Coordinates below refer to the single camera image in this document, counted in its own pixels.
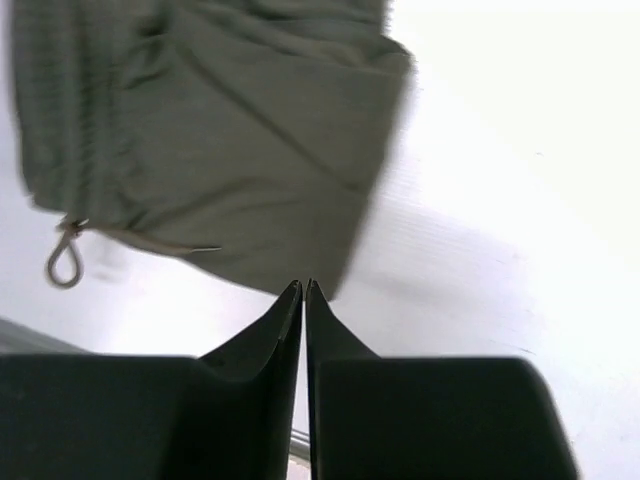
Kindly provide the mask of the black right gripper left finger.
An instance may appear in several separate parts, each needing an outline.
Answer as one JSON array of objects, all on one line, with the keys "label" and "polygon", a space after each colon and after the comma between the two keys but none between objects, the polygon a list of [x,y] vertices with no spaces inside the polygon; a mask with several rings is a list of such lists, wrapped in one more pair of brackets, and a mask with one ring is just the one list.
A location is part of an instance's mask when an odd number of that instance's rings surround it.
[{"label": "black right gripper left finger", "polygon": [[283,479],[302,288],[195,357],[5,354],[5,479]]}]

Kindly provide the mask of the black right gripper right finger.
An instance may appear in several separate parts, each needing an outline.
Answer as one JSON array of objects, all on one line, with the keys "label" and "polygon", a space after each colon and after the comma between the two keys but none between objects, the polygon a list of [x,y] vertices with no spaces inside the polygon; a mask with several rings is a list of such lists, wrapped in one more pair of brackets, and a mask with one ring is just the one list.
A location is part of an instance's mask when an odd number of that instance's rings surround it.
[{"label": "black right gripper right finger", "polygon": [[575,479],[549,388],[517,357],[382,357],[305,294],[316,479]]}]

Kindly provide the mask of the olive green shorts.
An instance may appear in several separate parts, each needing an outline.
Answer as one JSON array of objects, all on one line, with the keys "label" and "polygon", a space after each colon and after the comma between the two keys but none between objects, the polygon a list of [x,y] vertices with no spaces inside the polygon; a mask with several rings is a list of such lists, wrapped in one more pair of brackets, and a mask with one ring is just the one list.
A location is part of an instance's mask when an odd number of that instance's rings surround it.
[{"label": "olive green shorts", "polygon": [[22,176],[84,231],[340,289],[411,66],[382,1],[13,1]]}]

